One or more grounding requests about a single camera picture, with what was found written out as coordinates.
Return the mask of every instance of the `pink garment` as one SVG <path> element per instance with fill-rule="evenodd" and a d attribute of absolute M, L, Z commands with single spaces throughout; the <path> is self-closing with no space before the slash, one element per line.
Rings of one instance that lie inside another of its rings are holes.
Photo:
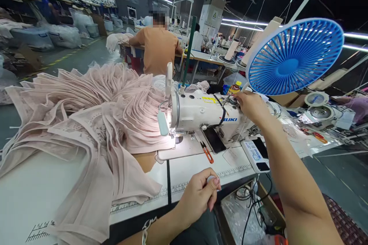
<path fill-rule="evenodd" d="M 368 115 L 368 97 L 366 96 L 352 98 L 343 106 L 355 111 L 353 120 L 355 123 L 362 123 L 363 118 Z"/>
<path fill-rule="evenodd" d="M 148 177 L 131 153 L 173 147 L 157 122 L 164 93 L 152 75 L 138 76 L 123 64 L 90 68 L 85 75 L 59 70 L 40 73 L 23 87 L 8 87 L 21 118 L 17 134 L 3 148 L 0 177 L 32 154 L 45 151 L 70 161 L 78 153 L 87 165 L 46 231 L 58 244 L 100 244 L 109 235 L 112 204 L 142 204 L 161 185 Z"/>

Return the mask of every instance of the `electric fan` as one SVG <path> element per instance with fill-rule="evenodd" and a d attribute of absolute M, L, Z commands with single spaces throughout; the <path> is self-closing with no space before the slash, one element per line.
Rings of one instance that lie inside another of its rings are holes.
<path fill-rule="evenodd" d="M 249 85 L 269 96 L 302 89 L 334 64 L 343 43 L 342 28 L 329 19 L 307 18 L 284 25 L 252 52 L 246 66 Z"/>

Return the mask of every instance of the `yellow label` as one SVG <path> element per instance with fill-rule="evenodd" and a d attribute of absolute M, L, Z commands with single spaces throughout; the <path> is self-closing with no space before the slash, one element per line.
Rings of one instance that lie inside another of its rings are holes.
<path fill-rule="evenodd" d="M 238 93 L 239 91 L 240 90 L 238 90 L 238 89 L 236 89 L 236 90 L 229 89 L 228 93 L 234 95 L 234 94 Z"/>
<path fill-rule="evenodd" d="M 218 103 L 217 99 L 215 98 L 202 97 L 202 99 L 205 103 Z"/>

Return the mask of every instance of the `yellow bottle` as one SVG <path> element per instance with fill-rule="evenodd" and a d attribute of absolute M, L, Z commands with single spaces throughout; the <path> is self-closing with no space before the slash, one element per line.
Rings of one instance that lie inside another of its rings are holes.
<path fill-rule="evenodd" d="M 242 83 L 240 81 L 237 81 L 235 84 L 230 86 L 229 91 L 227 92 L 228 95 L 235 95 L 240 91 L 240 85 Z"/>

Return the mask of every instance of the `green pole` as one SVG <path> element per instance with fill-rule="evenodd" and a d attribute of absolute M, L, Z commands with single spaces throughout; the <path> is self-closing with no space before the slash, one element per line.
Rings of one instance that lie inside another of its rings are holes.
<path fill-rule="evenodd" d="M 188 46 L 188 52 L 187 52 L 187 60 L 185 62 L 185 69 L 184 69 L 184 76 L 183 76 L 183 82 L 181 86 L 185 86 L 185 79 L 187 77 L 188 67 L 189 67 L 189 60 L 191 57 L 191 49 L 192 49 L 192 43 L 193 43 L 193 36 L 194 31 L 196 30 L 196 23 L 197 23 L 197 17 L 194 16 L 192 20 L 192 26 L 191 26 L 191 36 L 189 37 L 189 46 Z"/>

